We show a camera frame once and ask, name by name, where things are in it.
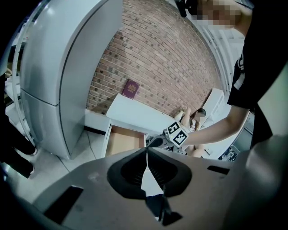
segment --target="black t-shirt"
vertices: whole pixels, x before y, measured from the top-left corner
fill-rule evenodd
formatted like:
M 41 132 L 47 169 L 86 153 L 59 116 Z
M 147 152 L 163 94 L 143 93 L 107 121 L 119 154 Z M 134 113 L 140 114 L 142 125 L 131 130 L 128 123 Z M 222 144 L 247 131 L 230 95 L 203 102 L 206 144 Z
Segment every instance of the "black t-shirt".
M 244 41 L 242 55 L 235 64 L 228 104 L 255 113 L 251 147 L 272 136 L 258 106 L 288 60 L 288 7 L 286 1 L 267 4 L 257 1 Z

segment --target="black slot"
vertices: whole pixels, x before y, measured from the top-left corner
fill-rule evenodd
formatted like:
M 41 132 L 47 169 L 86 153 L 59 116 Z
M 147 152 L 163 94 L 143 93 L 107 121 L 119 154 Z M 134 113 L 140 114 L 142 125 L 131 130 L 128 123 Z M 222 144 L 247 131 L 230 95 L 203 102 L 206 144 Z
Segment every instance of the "black slot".
M 92 133 L 101 134 L 101 135 L 104 135 L 104 136 L 106 134 L 106 132 L 104 132 L 104 131 L 101 131 L 101 130 L 98 130 L 98 129 L 95 129 L 95 128 L 91 128 L 91 127 L 88 127 L 88 126 L 84 126 L 84 130 L 87 130 L 87 131 L 92 132 Z
M 227 168 L 221 168 L 221 167 L 217 167 L 217 166 L 209 166 L 207 168 L 208 170 L 214 171 L 214 172 L 218 172 L 218 173 L 222 173 L 227 175 L 230 171 L 230 169 Z
M 148 148 L 148 168 L 165 197 L 180 195 L 191 181 L 190 168 L 153 148 Z
M 83 192 L 82 188 L 70 186 L 44 213 L 46 217 L 61 224 Z
M 149 147 L 156 148 L 163 144 L 162 138 L 156 138 L 153 142 L 149 143 Z
M 145 199 L 141 189 L 142 177 L 146 169 L 146 148 L 115 162 L 107 172 L 111 187 L 121 196 L 129 199 Z

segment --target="red passport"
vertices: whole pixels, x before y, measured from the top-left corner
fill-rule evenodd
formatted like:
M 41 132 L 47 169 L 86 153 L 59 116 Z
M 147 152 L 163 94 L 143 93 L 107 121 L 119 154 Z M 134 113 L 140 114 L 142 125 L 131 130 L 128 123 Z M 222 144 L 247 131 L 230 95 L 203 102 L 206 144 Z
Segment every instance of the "red passport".
M 128 79 L 123 89 L 122 95 L 133 99 L 135 94 L 137 93 L 138 88 L 139 84 L 137 82 Z

